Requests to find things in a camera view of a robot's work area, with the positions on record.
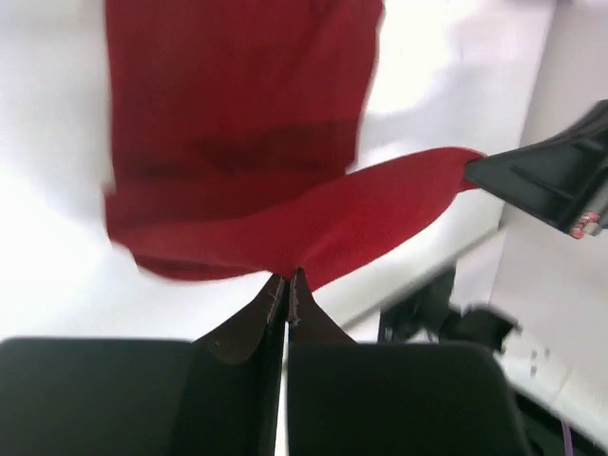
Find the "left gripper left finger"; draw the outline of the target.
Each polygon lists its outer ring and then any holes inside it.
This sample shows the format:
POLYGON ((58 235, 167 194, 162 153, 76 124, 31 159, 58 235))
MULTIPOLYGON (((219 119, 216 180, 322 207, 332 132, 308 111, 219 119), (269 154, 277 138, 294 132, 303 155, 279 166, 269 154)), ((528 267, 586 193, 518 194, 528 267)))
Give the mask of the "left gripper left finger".
POLYGON ((12 338, 1 345, 5 455, 271 455, 285 282, 193 342, 12 338))

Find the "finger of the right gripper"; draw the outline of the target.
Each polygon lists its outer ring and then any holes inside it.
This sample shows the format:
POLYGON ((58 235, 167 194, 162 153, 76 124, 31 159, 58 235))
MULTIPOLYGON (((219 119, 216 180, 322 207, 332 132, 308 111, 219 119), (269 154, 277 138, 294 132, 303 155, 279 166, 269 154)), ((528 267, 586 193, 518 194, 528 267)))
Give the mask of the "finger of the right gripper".
POLYGON ((543 142, 472 161, 465 179, 569 236, 607 228, 607 102, 543 142))

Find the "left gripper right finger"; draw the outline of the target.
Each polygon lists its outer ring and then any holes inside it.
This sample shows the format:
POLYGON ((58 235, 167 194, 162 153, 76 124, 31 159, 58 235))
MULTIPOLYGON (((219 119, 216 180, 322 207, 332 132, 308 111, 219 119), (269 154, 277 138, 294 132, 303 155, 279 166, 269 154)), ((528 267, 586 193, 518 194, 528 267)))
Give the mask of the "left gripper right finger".
POLYGON ((529 455, 491 352, 471 343, 359 344, 290 281, 286 432, 292 455, 529 455))

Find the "red t-shirt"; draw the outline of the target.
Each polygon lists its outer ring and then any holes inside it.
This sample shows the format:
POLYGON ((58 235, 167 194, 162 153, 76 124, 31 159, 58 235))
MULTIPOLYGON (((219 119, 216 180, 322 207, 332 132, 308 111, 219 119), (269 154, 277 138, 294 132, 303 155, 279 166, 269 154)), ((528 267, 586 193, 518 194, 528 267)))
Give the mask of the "red t-shirt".
POLYGON ((379 1, 109 1, 109 237, 178 280, 325 284, 424 230, 476 151, 356 172, 379 1))

